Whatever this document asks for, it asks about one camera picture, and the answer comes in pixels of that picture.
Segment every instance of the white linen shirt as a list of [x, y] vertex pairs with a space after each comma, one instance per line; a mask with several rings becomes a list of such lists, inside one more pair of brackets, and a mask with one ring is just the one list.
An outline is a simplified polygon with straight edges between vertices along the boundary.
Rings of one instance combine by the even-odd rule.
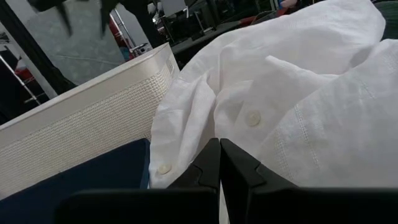
[[212, 137], [307, 187], [398, 186], [398, 41], [369, 0], [328, 0], [228, 32], [194, 56], [152, 125], [150, 186]]

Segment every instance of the white fabric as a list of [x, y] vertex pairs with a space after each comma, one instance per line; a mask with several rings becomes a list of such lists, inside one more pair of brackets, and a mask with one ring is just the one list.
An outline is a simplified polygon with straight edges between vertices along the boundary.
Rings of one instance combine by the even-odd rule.
[[214, 40], [158, 107], [151, 187], [211, 137], [298, 185], [398, 186], [398, 40], [380, 42], [384, 27], [369, 0], [328, 0]]

